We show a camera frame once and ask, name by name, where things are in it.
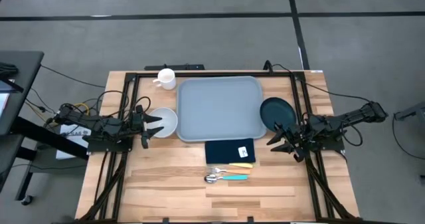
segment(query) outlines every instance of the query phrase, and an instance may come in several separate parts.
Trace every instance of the white cup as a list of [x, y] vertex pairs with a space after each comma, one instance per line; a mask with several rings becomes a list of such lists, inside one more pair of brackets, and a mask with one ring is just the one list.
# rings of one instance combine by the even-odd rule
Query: white cup
[[163, 87], [166, 90], [172, 90], [175, 87], [175, 74], [170, 68], [164, 68], [158, 73], [158, 78], [153, 82], [159, 82], [157, 87]]

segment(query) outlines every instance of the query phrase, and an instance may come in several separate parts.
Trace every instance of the wooden table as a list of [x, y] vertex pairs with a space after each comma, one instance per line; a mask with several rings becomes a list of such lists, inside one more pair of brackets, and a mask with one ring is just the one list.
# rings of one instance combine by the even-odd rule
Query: wooden table
[[[110, 72], [106, 90], [122, 90], [125, 73]], [[322, 72], [306, 71], [305, 76], [308, 83], [326, 89]], [[177, 78], [177, 84], [184, 79]], [[140, 80], [138, 97], [152, 99], [149, 111], [158, 107], [175, 110], [176, 89], [157, 88], [152, 80]], [[264, 99], [276, 96], [294, 106], [289, 78], [258, 80], [262, 84]], [[315, 114], [333, 114], [327, 93], [312, 87], [308, 91]], [[118, 93], [106, 94], [101, 113], [117, 111], [120, 98]], [[147, 106], [147, 101], [142, 100], [141, 103], [143, 107]], [[221, 180], [215, 184], [203, 180], [206, 174], [203, 142], [184, 143], [174, 134], [165, 139], [152, 138], [149, 149], [144, 150], [140, 138], [135, 137], [133, 150], [128, 156], [118, 221], [161, 221], [164, 217], [169, 217], [172, 222], [246, 221], [248, 216], [253, 216], [255, 221], [313, 221], [315, 217], [305, 164], [297, 163], [292, 155], [271, 152], [272, 146], [267, 146], [266, 142], [272, 136], [273, 133], [268, 131], [263, 138], [255, 141], [257, 162], [248, 181]], [[331, 190], [349, 212], [358, 215], [345, 160], [336, 152], [324, 151], [322, 154]], [[76, 218], [83, 216], [93, 204], [103, 156], [90, 156]], [[323, 195], [320, 188], [318, 190], [321, 212], [326, 216]], [[106, 217], [112, 213], [113, 197], [114, 191], [109, 198]]]

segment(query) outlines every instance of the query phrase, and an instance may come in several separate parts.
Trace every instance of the dark teal plate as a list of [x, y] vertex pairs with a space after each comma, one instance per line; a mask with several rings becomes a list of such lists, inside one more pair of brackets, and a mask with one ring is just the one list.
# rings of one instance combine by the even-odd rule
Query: dark teal plate
[[264, 125], [272, 132], [276, 132], [274, 123], [281, 124], [282, 128], [286, 129], [289, 125], [295, 124], [297, 120], [291, 104], [276, 97], [263, 101], [260, 107], [260, 115]]

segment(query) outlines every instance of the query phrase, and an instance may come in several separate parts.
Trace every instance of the teal-handled utensil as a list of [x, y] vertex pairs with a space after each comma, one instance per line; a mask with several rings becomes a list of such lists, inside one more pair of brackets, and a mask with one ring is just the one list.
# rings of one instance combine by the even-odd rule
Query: teal-handled utensil
[[207, 183], [215, 183], [218, 179], [231, 180], [231, 181], [241, 181], [241, 180], [247, 180], [248, 175], [230, 175], [230, 176], [219, 177], [215, 174], [209, 174], [209, 175], [206, 175], [204, 177], [204, 180]]

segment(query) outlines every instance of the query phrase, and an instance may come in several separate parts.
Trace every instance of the gray floor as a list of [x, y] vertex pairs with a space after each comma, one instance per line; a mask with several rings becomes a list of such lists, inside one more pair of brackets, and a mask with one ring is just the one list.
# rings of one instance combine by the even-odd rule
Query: gray floor
[[[425, 0], [296, 0], [300, 12], [424, 11]], [[0, 16], [128, 15], [203, 12], [288, 12], [288, 0], [2, 0]], [[330, 90], [380, 102], [389, 114], [424, 101], [425, 17], [301, 19], [312, 69], [325, 71]], [[203, 63], [208, 69], [257, 69], [266, 59], [300, 69], [290, 18], [161, 21], [0, 22], [0, 49], [40, 50], [44, 65], [104, 84], [109, 70]], [[35, 88], [52, 108], [101, 90], [41, 70]], [[30, 100], [38, 102], [34, 94]], [[335, 113], [358, 100], [332, 97]], [[24, 107], [21, 115], [41, 124]], [[425, 161], [395, 144], [390, 118], [359, 126], [365, 144], [347, 145], [349, 170], [365, 219], [423, 223]], [[402, 144], [425, 156], [415, 118], [396, 123]], [[35, 175], [23, 207], [12, 201], [24, 168], [15, 168], [0, 193], [0, 223], [50, 223], [73, 216], [83, 177]]]

